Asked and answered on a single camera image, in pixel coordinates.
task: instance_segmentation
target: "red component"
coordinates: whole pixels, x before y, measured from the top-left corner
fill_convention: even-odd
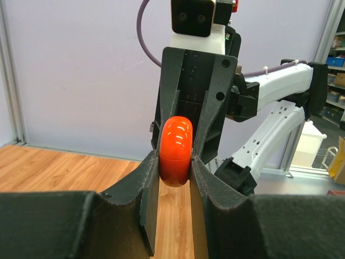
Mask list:
[[[160,145],[160,177],[171,187],[188,180],[193,145],[193,125],[181,116],[171,117],[163,127]]]
[[[236,4],[232,7],[232,12],[237,12],[238,2],[239,2],[239,0],[236,0]]]

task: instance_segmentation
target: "white bin lid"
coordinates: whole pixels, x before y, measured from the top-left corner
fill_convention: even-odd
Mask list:
[[[310,135],[310,136],[317,136],[320,138],[327,138],[326,134],[322,134],[314,125],[312,121],[308,121],[304,124],[303,130],[302,130],[303,135]]]

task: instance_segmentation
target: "storage shelf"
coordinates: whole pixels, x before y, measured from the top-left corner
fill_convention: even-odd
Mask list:
[[[331,104],[331,105],[334,105],[334,106],[336,106],[336,107],[339,107],[339,108],[342,108],[343,110],[345,110],[345,105],[341,105],[341,104],[339,104],[339,103],[336,103],[336,102],[330,101],[330,100],[326,100],[326,103]]]
[[[339,66],[328,66],[328,69],[345,71],[345,67],[339,67]]]
[[[334,122],[334,121],[332,121],[332,120],[326,118],[325,116],[321,116],[321,118],[324,119],[324,120],[326,120],[326,121],[329,121],[330,123],[332,123],[332,124],[334,124],[334,125],[336,125],[336,126],[339,127],[339,124],[338,124],[338,123],[336,123],[336,122]]]
[[[331,48],[333,51],[345,51],[345,47],[333,47]]]
[[[341,90],[345,91],[345,87],[342,87],[342,86],[338,86],[338,85],[335,85],[335,84],[328,84],[328,86],[335,87],[335,88],[338,88],[338,89],[341,89]]]

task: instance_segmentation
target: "wooden tabletop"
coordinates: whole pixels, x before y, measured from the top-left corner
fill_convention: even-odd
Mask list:
[[[5,146],[0,149],[0,192],[94,190],[101,192],[138,162]],[[155,259],[194,258],[189,183],[160,184]]]

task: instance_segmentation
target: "cable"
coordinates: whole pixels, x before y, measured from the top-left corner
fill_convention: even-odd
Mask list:
[[[158,59],[156,59],[155,56],[153,56],[153,54],[149,51],[142,37],[142,28],[141,28],[142,17],[149,1],[150,0],[143,0],[139,8],[138,16],[136,18],[136,34],[138,36],[140,46],[142,47],[143,51],[148,56],[148,58],[151,59],[152,62],[155,63],[157,66],[162,67],[162,63]]]
[[[285,64],[282,64],[280,66],[275,66],[271,69],[267,69],[267,67],[264,67],[263,70],[260,70],[260,71],[257,71],[257,72],[250,72],[250,73],[245,73],[243,74],[243,76],[246,78],[246,77],[258,77],[258,76],[262,76],[263,74],[268,74],[268,73],[273,73],[273,72],[277,72],[279,70],[282,70],[282,69],[286,69],[288,67],[292,67],[292,66],[295,66],[297,64],[308,64],[306,61],[304,60],[295,60],[295,61],[292,61],[290,63],[285,63]]]

